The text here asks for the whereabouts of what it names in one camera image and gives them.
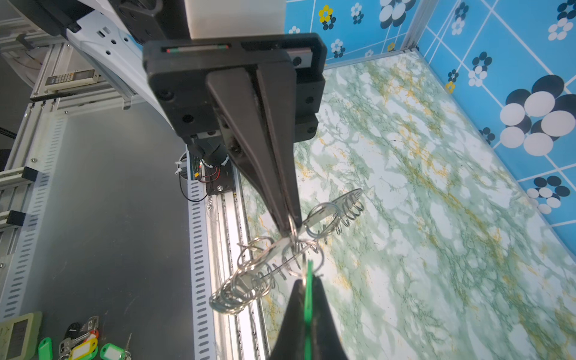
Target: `black and white circle pattern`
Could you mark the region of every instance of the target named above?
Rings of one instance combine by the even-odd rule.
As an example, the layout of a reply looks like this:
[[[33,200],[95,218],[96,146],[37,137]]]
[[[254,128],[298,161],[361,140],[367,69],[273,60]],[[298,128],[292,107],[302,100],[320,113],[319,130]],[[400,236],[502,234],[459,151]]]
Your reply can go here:
[[[564,40],[568,35],[568,31],[572,30],[572,27],[574,27],[574,24],[569,22],[567,17],[561,18],[556,24],[552,24],[548,28],[550,33],[548,40]]]
[[[462,34],[462,29],[466,22],[464,19],[466,18],[466,13],[468,12],[469,6],[466,5],[465,2],[461,2],[460,5],[456,7],[454,10],[454,22],[452,23],[452,35],[460,35]]]
[[[346,48],[344,47],[344,42],[340,39],[334,40],[334,42],[330,44],[330,48],[332,50],[332,53],[334,54],[335,59],[344,56],[344,52],[346,51]]]
[[[416,0],[380,0],[380,27],[400,26],[406,19],[406,12],[412,9]]]
[[[567,18],[568,20],[572,20],[576,17],[576,0],[568,0],[566,2],[562,2],[558,5],[558,17],[557,19]]]
[[[456,69],[452,69],[452,71],[448,73],[448,82],[452,81],[452,83],[455,83],[456,80],[458,80],[459,75],[460,74],[458,71],[456,71]]]
[[[468,72],[468,85],[482,86],[484,79],[488,77],[488,65],[492,64],[492,58],[485,51],[472,60],[473,68]]]
[[[362,22],[362,19],[364,18],[364,14],[362,14],[362,5],[360,5],[359,2],[357,2],[351,9],[350,11],[352,11],[352,19],[354,20],[354,25],[356,24],[360,24]]]
[[[512,91],[506,106],[500,111],[500,120],[506,128],[500,141],[509,148],[524,145],[533,156],[544,156],[552,151],[554,141],[569,134],[576,126],[576,94],[564,94],[564,80],[557,75],[546,75],[526,89]]]
[[[570,189],[562,185],[562,179],[557,176],[549,176],[548,179],[537,177],[534,179],[535,188],[526,190],[531,204],[536,206],[542,214],[549,214],[552,209],[562,205],[562,198],[570,195]]]

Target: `marble tabletop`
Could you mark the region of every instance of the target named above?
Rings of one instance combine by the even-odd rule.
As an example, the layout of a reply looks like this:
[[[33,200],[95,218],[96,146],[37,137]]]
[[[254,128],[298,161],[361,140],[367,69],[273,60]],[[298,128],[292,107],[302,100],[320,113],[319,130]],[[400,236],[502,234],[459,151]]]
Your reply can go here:
[[[576,265],[415,52],[338,67],[295,144],[302,213],[362,188],[366,210],[321,241],[350,359],[573,359]],[[246,182],[251,236],[278,238]],[[274,346],[295,280],[262,299]]]

